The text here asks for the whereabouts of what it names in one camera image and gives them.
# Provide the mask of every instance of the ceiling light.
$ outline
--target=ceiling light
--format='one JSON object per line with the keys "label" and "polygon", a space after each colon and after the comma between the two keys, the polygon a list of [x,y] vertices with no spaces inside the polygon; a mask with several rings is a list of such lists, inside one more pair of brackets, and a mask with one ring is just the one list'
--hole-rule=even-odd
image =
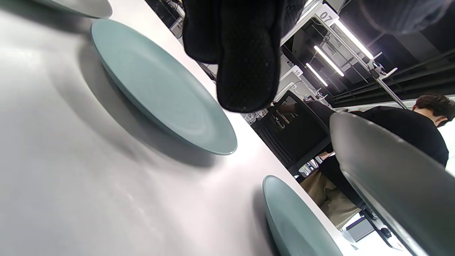
{"label": "ceiling light", "polygon": [[317,78],[319,78],[319,80],[321,81],[321,83],[322,83],[323,85],[325,85],[326,87],[329,86],[329,85],[324,81],[324,79],[322,79],[322,77],[321,77],[318,73],[316,73],[316,71],[310,66],[309,63],[307,63],[306,65],[307,65],[307,67],[314,73],[314,75],[315,75]]}
{"label": "ceiling light", "polygon": [[335,24],[341,29],[341,31],[349,37],[349,39],[370,59],[373,60],[373,55],[365,48],[365,46],[346,28],[340,20],[335,21]]}
{"label": "ceiling light", "polygon": [[329,57],[328,57],[327,55],[325,55],[325,53],[324,53],[321,49],[319,49],[319,47],[314,46],[314,48],[316,49],[316,51],[317,51],[320,55],[322,55],[322,57],[325,59],[325,61],[327,61],[327,62],[332,66],[332,68],[334,68],[334,70],[335,70],[338,74],[340,74],[340,76],[344,77],[343,72],[341,72],[341,70],[337,67],[337,65],[335,65],[335,63],[333,63],[333,61],[330,60]]}

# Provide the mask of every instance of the dark hair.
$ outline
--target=dark hair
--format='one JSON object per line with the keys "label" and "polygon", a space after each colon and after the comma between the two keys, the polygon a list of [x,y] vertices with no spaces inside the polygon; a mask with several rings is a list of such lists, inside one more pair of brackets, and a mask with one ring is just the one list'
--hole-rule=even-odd
{"label": "dark hair", "polygon": [[415,106],[433,111],[435,117],[446,117],[447,121],[441,122],[439,127],[444,126],[455,118],[455,102],[441,94],[422,95],[417,99]]}

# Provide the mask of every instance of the person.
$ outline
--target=person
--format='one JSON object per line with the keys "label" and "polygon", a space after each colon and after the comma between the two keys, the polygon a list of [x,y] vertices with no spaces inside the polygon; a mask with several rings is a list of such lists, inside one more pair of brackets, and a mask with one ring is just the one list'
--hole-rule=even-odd
{"label": "person", "polygon": [[[316,104],[317,108],[314,103],[308,106],[318,116],[321,113],[321,120],[329,125],[329,117],[335,112]],[[420,96],[412,110],[379,106],[353,114],[395,133],[441,165],[447,165],[449,151],[437,128],[454,119],[455,102],[444,95]],[[335,156],[326,158],[300,185],[338,229],[366,207],[341,173]]]}

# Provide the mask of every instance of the white table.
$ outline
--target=white table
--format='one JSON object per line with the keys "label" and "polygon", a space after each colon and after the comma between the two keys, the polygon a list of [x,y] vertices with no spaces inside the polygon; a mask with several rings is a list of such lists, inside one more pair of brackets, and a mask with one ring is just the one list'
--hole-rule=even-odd
{"label": "white table", "polygon": [[[215,86],[143,0],[113,20]],[[269,256],[262,180],[288,182],[351,248],[238,114],[238,150],[213,156],[167,136],[112,87],[91,20],[0,1],[0,255]]]}

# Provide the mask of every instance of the black glove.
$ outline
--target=black glove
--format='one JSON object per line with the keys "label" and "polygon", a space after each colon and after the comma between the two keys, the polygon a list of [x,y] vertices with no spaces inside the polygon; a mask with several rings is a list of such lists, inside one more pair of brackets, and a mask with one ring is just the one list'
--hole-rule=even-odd
{"label": "black glove", "polygon": [[251,113],[267,107],[280,77],[280,40],[306,0],[184,0],[183,44],[196,61],[218,64],[220,105]]}

